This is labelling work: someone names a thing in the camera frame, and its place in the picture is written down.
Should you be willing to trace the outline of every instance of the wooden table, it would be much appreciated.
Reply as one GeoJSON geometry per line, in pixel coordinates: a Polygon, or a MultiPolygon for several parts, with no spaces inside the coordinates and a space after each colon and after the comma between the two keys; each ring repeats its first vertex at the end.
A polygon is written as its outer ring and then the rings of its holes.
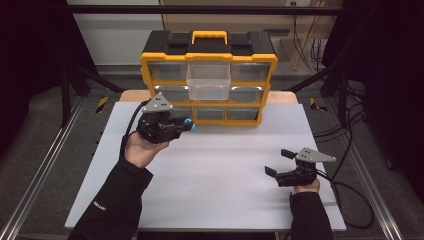
{"type": "MultiPolygon", "coordinates": [[[[122,93],[120,102],[141,102],[150,98],[148,90],[127,90],[122,93]]],[[[292,92],[270,91],[268,94],[268,103],[282,103],[282,104],[297,104],[296,95],[292,92]]]]}

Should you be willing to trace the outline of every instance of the metal frame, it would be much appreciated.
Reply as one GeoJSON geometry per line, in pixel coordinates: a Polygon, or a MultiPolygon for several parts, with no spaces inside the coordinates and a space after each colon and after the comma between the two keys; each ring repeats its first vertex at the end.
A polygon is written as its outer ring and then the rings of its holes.
{"type": "MultiPolygon", "coordinates": [[[[233,15],[320,15],[320,16],[340,16],[340,15],[351,15],[351,14],[362,14],[365,13],[364,9],[358,8],[317,8],[317,7],[253,7],[253,6],[150,6],[150,5],[42,5],[42,10],[49,13],[66,12],[73,14],[233,14],[233,15]]],[[[71,115],[68,113],[70,107],[67,106],[69,102],[69,86],[67,77],[70,69],[83,73],[86,76],[94,78],[94,80],[105,85],[109,89],[115,91],[122,91],[119,87],[107,82],[100,78],[97,74],[87,72],[85,69],[79,66],[63,66],[63,72],[61,76],[62,90],[63,90],[63,107],[66,113],[64,113],[64,126],[52,145],[52,148],[46,155],[42,165],[40,166],[36,176],[28,187],[25,195],[15,210],[13,216],[3,228],[0,233],[1,239],[14,239],[20,227],[22,226],[26,215],[28,214],[32,204],[34,203],[38,192],[40,191],[45,178],[47,177],[52,164],[54,163],[64,139],[66,139],[72,125],[75,122],[76,116],[78,115],[79,109],[82,102],[78,102],[76,105],[75,112],[71,115]]],[[[300,89],[310,85],[311,83],[327,76],[330,72],[336,71],[344,75],[340,71],[341,65],[332,65],[322,70],[311,78],[306,79],[299,85],[292,87],[290,90],[297,92],[300,89]]],[[[376,211],[377,218],[381,224],[383,232],[387,239],[402,239],[400,231],[393,220],[389,209],[387,208],[384,200],[381,197],[374,181],[367,172],[356,148],[353,146],[353,152],[351,153],[354,159],[354,167],[360,176],[361,182],[365,188],[368,197],[371,199],[371,203],[376,211]]]]}

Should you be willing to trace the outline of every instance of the white table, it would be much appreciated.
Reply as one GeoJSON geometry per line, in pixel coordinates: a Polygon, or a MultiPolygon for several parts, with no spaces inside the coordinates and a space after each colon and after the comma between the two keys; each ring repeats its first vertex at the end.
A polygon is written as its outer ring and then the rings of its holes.
{"type": "MultiPolygon", "coordinates": [[[[116,164],[122,135],[137,105],[115,104],[65,227],[75,226],[116,164]]],[[[280,149],[300,151],[303,147],[316,150],[300,104],[267,104],[258,127],[197,126],[196,132],[183,133],[172,141],[148,166],[155,176],[143,195],[139,228],[290,229],[289,194],[293,188],[279,188],[264,173],[264,166],[278,172],[293,170],[294,161],[280,156],[280,149]]],[[[324,170],[322,164],[317,168],[324,170]]],[[[320,195],[332,229],[346,230],[330,185],[323,179],[320,195]]]]}

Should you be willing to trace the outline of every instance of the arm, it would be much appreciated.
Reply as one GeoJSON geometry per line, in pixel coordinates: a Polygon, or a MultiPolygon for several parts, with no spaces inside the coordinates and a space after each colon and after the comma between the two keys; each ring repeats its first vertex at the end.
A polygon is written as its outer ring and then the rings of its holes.
{"type": "Polygon", "coordinates": [[[292,239],[333,239],[331,225],[319,197],[319,181],[308,186],[296,186],[291,197],[292,239]]]}
{"type": "Polygon", "coordinates": [[[131,239],[140,219],[141,195],[153,177],[145,167],[168,145],[152,144],[137,132],[130,135],[125,153],[68,239],[131,239]]]}

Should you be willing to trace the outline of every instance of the white wall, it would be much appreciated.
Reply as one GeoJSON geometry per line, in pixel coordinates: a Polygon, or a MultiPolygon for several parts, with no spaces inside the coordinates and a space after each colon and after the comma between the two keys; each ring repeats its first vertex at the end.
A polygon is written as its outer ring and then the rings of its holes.
{"type": "MultiPolygon", "coordinates": [[[[159,5],[158,0],[68,0],[68,4],[159,5]]],[[[74,14],[96,65],[140,65],[151,30],[162,30],[161,15],[74,14]]]]}

